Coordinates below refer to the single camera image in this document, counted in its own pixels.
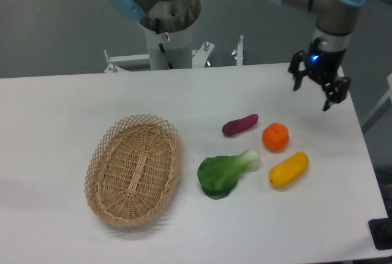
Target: wicker basket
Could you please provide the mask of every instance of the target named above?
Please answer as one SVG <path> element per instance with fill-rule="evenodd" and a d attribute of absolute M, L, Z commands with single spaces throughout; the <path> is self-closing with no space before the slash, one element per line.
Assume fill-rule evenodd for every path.
<path fill-rule="evenodd" d="M 182 141 L 156 116 L 131 116 L 104 135 L 88 167 L 88 205 L 105 222 L 135 227 L 167 206 L 181 174 Z"/>

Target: green leafy vegetable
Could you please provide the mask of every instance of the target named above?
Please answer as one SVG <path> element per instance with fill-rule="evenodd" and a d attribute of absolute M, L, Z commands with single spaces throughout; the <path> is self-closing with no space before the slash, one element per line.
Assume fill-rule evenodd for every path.
<path fill-rule="evenodd" d="M 205 159 L 197 170 L 203 192 L 210 198 L 220 199 L 229 195 L 237 185 L 238 177 L 260 163 L 255 149 L 247 149 L 237 156 L 217 156 Z"/>

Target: orange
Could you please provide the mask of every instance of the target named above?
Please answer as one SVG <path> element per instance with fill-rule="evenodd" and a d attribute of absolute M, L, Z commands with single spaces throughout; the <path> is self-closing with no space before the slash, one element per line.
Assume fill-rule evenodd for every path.
<path fill-rule="evenodd" d="M 281 123 L 272 123 L 263 131 L 263 143 L 272 152 L 284 149 L 288 140 L 288 129 Z"/>

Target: gray wall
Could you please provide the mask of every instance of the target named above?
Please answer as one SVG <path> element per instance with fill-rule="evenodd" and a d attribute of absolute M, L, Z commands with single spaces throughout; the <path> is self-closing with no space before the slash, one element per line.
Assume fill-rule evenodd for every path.
<path fill-rule="evenodd" d="M 215 66 L 232 65 L 241 34 L 246 64 L 289 62 L 309 45 L 315 18 L 305 12 L 267 0 L 201 1 L 194 48 L 215 43 Z M 142 31 L 108 0 L 0 0 L 0 10 L 0 78 L 99 73 L 104 49 L 111 56 L 146 53 Z M 391 39 L 392 5 L 368 0 L 343 62 L 359 120 L 388 89 Z M 365 139 L 374 166 L 392 171 L 392 109 Z"/>

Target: toy yellow vegetable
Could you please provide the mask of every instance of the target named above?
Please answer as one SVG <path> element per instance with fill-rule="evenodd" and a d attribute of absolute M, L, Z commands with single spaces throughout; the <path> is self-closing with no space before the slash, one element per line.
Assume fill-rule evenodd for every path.
<path fill-rule="evenodd" d="M 284 187 L 296 180 L 307 169 L 309 159 L 304 152 L 297 152 L 269 171 L 269 180 L 274 187 Z"/>

